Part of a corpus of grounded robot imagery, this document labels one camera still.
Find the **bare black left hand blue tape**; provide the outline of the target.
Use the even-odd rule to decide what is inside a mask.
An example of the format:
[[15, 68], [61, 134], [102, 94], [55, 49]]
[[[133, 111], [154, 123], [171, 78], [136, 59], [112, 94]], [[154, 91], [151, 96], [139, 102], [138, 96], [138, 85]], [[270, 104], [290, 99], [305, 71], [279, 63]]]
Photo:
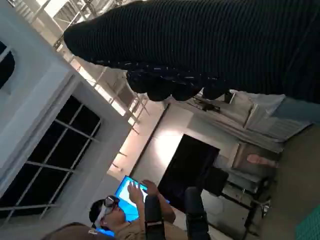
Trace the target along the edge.
[[[201, 194], [196, 187], [188, 187], [184, 192], [187, 236], [189, 240], [209, 240], [209, 224]], [[156, 195], [147, 195], [144, 203], [145, 238], [164, 240], [165, 225], [161, 205]]]

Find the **black knitted glove right hand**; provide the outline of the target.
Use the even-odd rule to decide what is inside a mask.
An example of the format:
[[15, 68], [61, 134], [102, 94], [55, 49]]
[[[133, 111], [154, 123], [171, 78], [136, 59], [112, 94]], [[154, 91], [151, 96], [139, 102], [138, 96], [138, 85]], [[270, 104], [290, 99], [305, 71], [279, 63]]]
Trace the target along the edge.
[[320, 101], [317, 0], [150, 0], [68, 27], [72, 54], [159, 102], [229, 90]]

